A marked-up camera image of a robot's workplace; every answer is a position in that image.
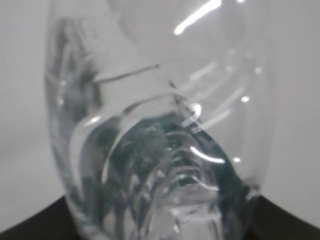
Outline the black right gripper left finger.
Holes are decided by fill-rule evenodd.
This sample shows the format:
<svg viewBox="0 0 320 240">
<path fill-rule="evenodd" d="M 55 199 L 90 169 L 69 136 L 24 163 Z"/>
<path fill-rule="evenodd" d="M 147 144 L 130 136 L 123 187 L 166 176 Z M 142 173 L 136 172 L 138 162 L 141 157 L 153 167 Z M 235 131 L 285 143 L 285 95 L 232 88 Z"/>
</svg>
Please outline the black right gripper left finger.
<svg viewBox="0 0 320 240">
<path fill-rule="evenodd" d="M 64 197 L 4 231 L 6 240 L 74 240 L 75 225 Z"/>
</svg>

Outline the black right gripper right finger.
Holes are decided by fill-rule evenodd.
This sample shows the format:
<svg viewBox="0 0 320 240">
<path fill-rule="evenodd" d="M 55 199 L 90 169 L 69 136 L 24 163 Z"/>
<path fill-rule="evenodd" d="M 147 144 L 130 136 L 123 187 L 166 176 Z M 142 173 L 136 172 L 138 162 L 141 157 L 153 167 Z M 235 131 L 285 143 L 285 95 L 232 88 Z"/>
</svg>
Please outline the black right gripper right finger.
<svg viewBox="0 0 320 240">
<path fill-rule="evenodd" d="M 247 240 L 320 240 L 320 229 L 261 196 L 246 233 Z"/>
</svg>

